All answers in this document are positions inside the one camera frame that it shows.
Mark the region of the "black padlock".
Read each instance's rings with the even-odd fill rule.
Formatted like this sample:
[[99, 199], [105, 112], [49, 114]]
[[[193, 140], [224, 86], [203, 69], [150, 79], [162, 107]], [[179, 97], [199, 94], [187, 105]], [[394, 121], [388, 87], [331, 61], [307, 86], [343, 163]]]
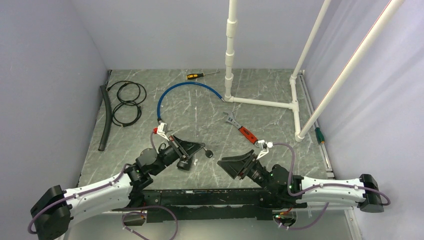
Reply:
[[192, 163], [193, 163], [193, 157], [191, 156], [189, 158], [180, 159], [176, 166], [179, 170], [189, 171], [191, 169]]

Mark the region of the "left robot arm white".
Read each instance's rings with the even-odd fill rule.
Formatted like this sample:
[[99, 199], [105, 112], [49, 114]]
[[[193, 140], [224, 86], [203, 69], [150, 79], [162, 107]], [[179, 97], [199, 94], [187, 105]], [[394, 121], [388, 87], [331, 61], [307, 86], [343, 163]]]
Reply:
[[121, 171], [104, 180], [83, 187], [49, 188], [31, 208], [27, 231], [40, 240], [54, 240], [69, 227], [111, 210], [137, 210], [145, 204], [143, 190], [168, 166], [179, 161], [189, 163], [205, 149], [205, 143], [182, 140], [175, 135], [165, 148], [144, 149], [135, 163], [126, 163]]

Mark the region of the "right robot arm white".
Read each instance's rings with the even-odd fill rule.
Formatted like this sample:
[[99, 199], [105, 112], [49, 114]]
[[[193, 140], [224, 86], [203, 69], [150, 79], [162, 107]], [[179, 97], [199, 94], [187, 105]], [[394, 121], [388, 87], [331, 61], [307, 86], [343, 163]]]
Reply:
[[249, 178], [259, 185], [264, 208], [290, 208], [308, 203], [333, 203], [357, 207], [366, 213], [382, 213], [391, 204], [390, 199], [379, 190], [370, 174], [348, 180], [317, 179], [294, 175], [275, 164], [267, 170], [260, 158], [267, 154], [253, 150], [238, 156], [223, 157], [217, 164], [233, 179]]

